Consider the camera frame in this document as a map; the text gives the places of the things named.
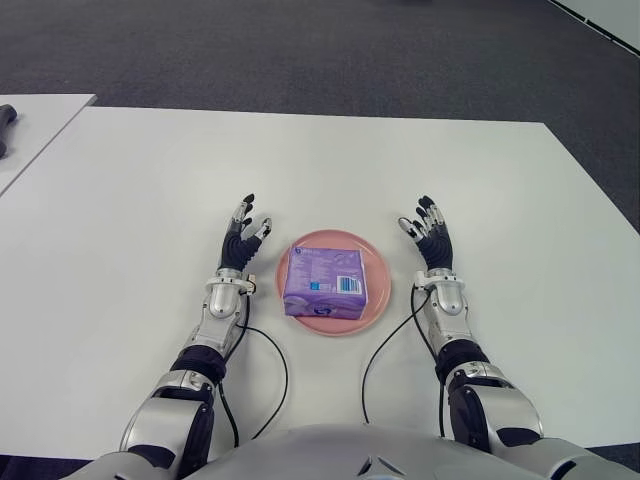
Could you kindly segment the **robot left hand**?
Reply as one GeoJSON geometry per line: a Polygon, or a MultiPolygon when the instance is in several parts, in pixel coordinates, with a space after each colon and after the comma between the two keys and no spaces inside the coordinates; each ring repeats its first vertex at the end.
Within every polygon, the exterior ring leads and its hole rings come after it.
{"type": "Polygon", "coordinates": [[[252,223],[249,213],[253,210],[255,195],[247,195],[235,209],[226,230],[219,261],[219,269],[243,272],[249,261],[272,231],[272,220],[266,217],[257,230],[249,236],[246,228],[252,223]]]}

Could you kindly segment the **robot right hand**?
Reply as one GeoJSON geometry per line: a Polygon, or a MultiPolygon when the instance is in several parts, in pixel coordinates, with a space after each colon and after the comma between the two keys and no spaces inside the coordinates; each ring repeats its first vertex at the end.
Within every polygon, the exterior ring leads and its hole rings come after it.
{"type": "Polygon", "coordinates": [[[453,269],[453,247],[444,216],[428,196],[418,199],[418,220],[398,219],[399,227],[412,239],[426,266],[431,269],[453,269]]]}

